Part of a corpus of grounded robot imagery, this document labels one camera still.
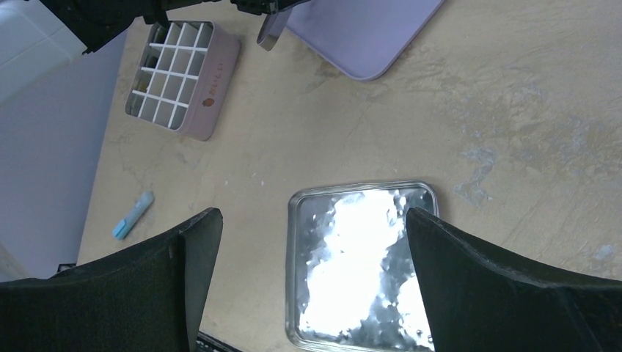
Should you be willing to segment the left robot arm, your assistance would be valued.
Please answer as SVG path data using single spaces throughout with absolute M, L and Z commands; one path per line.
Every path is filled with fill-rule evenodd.
M 286 18 L 302 1 L 2 1 L 1 104 L 51 72 L 99 51 L 137 21 L 168 28 L 183 15 Z

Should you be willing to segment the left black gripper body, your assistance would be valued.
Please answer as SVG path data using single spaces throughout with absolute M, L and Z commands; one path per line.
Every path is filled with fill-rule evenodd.
M 230 0 L 238 11 L 253 15 L 272 15 L 290 10 L 309 0 Z

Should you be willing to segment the silver metal box lid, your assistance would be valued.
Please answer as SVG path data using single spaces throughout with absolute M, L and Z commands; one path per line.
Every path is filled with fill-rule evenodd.
M 310 188 L 288 203 L 285 331 L 306 351 L 432 351 L 406 234 L 439 214 L 417 180 Z

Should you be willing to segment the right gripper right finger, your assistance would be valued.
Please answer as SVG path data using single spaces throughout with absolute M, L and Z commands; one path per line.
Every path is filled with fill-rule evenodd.
M 406 231 L 437 351 L 619 351 L 621 283 L 521 256 L 411 208 Z

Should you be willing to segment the black metal tongs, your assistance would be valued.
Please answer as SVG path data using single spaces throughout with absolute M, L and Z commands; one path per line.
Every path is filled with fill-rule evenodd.
M 257 36 L 257 44 L 265 51 L 271 51 L 284 31 L 291 10 L 267 15 Z

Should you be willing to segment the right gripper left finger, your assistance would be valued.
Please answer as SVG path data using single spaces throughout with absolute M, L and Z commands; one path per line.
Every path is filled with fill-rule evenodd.
M 223 230 L 207 208 L 47 279 L 1 284 L 3 351 L 194 351 Z

